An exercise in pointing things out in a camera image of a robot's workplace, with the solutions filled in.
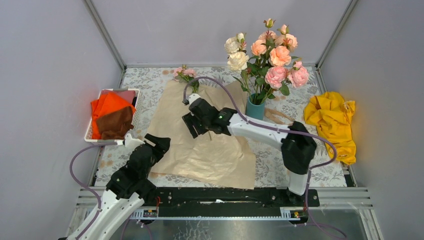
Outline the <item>peach kraft wrapping paper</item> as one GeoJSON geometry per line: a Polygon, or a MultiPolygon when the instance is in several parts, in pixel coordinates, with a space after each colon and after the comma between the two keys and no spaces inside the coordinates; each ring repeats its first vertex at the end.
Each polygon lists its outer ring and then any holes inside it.
{"type": "Polygon", "coordinates": [[[156,163],[150,180],[158,187],[228,187],[253,189],[256,156],[244,137],[207,132],[193,138],[183,122],[185,84],[170,80],[160,97],[147,133],[170,138],[170,148],[156,163]]]}

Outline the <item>brown paper ribbon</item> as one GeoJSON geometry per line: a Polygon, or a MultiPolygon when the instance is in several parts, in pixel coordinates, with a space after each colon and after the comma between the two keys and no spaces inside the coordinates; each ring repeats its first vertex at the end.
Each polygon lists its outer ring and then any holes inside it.
{"type": "Polygon", "coordinates": [[[295,121],[292,117],[267,107],[264,109],[264,116],[279,125],[291,125],[295,121]]]}

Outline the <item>peach rose stem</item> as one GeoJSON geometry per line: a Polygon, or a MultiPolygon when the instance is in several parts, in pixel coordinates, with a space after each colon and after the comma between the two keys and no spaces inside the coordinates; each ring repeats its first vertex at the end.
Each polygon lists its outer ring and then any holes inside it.
{"type": "Polygon", "coordinates": [[[261,33],[258,39],[251,45],[251,60],[248,64],[249,75],[253,79],[254,94],[250,100],[255,105],[263,104],[269,95],[273,93],[272,87],[266,81],[266,74],[272,67],[270,53],[275,48],[276,33],[271,30],[275,24],[272,18],[263,21],[266,31],[261,33]]]}

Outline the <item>pink bud rose stem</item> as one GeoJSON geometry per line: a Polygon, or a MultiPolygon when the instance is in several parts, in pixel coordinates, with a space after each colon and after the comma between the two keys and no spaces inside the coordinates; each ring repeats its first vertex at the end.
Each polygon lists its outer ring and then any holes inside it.
{"type": "Polygon", "coordinates": [[[292,72],[301,68],[300,61],[294,61],[291,70],[288,66],[292,62],[290,55],[298,46],[297,38],[290,34],[289,26],[283,24],[277,29],[280,36],[274,39],[275,47],[269,53],[268,62],[271,67],[267,70],[265,81],[273,90],[279,90],[283,86],[283,81],[289,79],[292,72]]]}

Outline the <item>cream rose stem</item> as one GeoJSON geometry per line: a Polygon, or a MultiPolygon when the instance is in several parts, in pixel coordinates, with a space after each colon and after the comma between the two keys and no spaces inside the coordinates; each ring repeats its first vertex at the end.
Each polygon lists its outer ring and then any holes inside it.
{"type": "Polygon", "coordinates": [[[249,100],[253,102],[253,75],[251,69],[248,68],[250,57],[247,55],[246,47],[247,43],[244,32],[237,33],[235,36],[228,38],[224,43],[224,50],[227,53],[227,67],[233,72],[240,73],[241,79],[236,78],[236,80],[240,82],[242,90],[248,92],[249,100]]]}

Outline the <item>large pink rose stem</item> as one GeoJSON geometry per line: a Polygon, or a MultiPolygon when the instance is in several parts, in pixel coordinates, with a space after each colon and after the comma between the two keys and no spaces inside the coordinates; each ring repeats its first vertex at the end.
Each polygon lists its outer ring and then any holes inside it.
{"type": "Polygon", "coordinates": [[[288,96],[290,94],[289,85],[295,89],[300,88],[308,83],[309,77],[308,70],[300,60],[295,60],[289,67],[268,67],[264,75],[257,78],[260,84],[257,84],[259,88],[255,100],[262,104],[266,99],[274,99],[274,92],[288,96]]]}

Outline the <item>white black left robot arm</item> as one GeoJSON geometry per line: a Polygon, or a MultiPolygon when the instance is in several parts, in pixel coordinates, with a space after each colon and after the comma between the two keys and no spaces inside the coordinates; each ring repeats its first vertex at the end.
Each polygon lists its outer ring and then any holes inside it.
{"type": "Polygon", "coordinates": [[[170,149],[171,138],[146,134],[140,140],[127,133],[124,140],[115,144],[132,153],[126,164],[112,174],[102,194],[71,174],[75,182],[96,197],[97,203],[82,224],[67,236],[68,240],[108,240],[130,214],[155,200],[157,188],[148,176],[170,149]]]}

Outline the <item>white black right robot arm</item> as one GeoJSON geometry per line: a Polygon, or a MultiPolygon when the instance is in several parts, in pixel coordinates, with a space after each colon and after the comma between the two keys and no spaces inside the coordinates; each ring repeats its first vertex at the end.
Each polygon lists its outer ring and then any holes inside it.
{"type": "Polygon", "coordinates": [[[317,144],[302,123],[272,124],[232,108],[218,110],[196,93],[182,102],[189,109],[182,119],[193,138],[213,132],[253,139],[281,151],[283,164],[289,171],[287,201],[299,206],[307,199],[309,165],[317,144]]]}

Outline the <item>teal cylindrical vase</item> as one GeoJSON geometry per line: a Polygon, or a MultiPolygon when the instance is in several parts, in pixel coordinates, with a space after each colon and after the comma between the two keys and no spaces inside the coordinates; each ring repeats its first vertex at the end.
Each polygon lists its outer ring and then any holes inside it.
{"type": "Polygon", "coordinates": [[[257,120],[263,120],[264,119],[264,115],[265,115],[265,103],[261,103],[261,104],[254,104],[252,102],[252,99],[256,96],[255,93],[252,93],[248,98],[247,98],[247,105],[245,108],[245,114],[253,119],[257,119],[257,120]]]}

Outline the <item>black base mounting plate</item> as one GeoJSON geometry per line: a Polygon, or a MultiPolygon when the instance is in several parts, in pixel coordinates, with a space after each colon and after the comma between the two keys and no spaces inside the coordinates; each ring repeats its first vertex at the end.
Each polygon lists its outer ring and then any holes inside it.
{"type": "Polygon", "coordinates": [[[300,220],[319,207],[318,193],[298,196],[286,188],[159,187],[134,212],[135,219],[283,218],[300,220]]]}

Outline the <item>brown cloth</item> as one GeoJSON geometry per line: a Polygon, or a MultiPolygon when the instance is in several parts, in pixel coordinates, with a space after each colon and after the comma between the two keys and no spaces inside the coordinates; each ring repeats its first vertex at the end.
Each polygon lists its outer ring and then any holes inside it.
{"type": "Polygon", "coordinates": [[[101,140],[123,140],[134,129],[133,109],[130,106],[108,113],[96,120],[101,140]]]}

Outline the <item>pink cloth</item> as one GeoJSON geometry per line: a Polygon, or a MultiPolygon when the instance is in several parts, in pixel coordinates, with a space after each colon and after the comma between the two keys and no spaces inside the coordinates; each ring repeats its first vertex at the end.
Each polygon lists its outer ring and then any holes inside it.
{"type": "Polygon", "coordinates": [[[102,95],[106,95],[108,93],[114,93],[116,95],[118,95],[119,97],[123,98],[124,100],[126,100],[128,103],[131,103],[133,106],[136,103],[137,100],[137,92],[134,90],[123,90],[123,91],[116,91],[116,90],[108,90],[108,89],[104,89],[100,92],[100,96],[102,95]]]}

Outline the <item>orange cloth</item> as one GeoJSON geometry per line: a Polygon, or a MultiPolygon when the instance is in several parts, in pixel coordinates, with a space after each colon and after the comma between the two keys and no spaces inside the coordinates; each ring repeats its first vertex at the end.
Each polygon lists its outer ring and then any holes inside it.
{"type": "Polygon", "coordinates": [[[99,117],[110,114],[112,112],[121,110],[122,108],[130,106],[133,111],[133,118],[136,113],[136,108],[131,103],[127,102],[120,96],[115,93],[107,93],[105,95],[100,95],[96,100],[93,100],[91,103],[91,128],[92,135],[91,138],[94,140],[102,140],[98,131],[96,120],[99,117]]]}

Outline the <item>floral patterned table mat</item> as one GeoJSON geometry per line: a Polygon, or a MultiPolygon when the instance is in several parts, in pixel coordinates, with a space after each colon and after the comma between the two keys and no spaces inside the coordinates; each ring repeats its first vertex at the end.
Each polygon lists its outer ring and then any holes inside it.
{"type": "Polygon", "coordinates": [[[198,103],[184,105],[192,93],[175,69],[128,68],[123,87],[140,90],[131,133],[171,140],[169,151],[150,170],[157,187],[253,189],[344,187],[342,168],[328,155],[316,128],[304,121],[304,108],[318,88],[312,79],[289,88],[286,100],[267,100],[267,109],[284,112],[289,123],[265,121],[246,114],[249,95],[233,72],[201,67],[198,103]]]}

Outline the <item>yellow crumpled cloth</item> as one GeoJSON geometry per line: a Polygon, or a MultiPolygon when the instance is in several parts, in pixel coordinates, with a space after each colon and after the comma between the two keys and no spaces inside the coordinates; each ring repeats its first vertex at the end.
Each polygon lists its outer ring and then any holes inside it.
{"type": "Polygon", "coordinates": [[[336,153],[336,160],[346,165],[356,163],[357,146],[352,135],[352,120],[356,112],[356,102],[345,100],[338,92],[325,92],[309,99],[303,111],[304,121],[316,127],[320,137],[329,144],[326,149],[330,157],[336,153]]]}

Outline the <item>aluminium frame rail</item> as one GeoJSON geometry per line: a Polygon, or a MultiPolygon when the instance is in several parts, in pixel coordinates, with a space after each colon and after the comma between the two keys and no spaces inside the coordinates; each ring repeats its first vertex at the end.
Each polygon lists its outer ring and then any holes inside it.
{"type": "Polygon", "coordinates": [[[84,4],[87,7],[87,10],[89,14],[91,15],[94,24],[99,30],[99,33],[103,40],[105,41],[106,46],[108,47],[110,53],[112,54],[112,57],[114,58],[115,62],[119,66],[120,70],[122,72],[125,72],[126,70],[126,64],[124,63],[123,58],[121,57],[121,54],[118,51],[118,48],[116,47],[106,25],[104,24],[104,21],[102,20],[102,17],[100,16],[94,2],[92,0],[84,0],[84,4]]]}

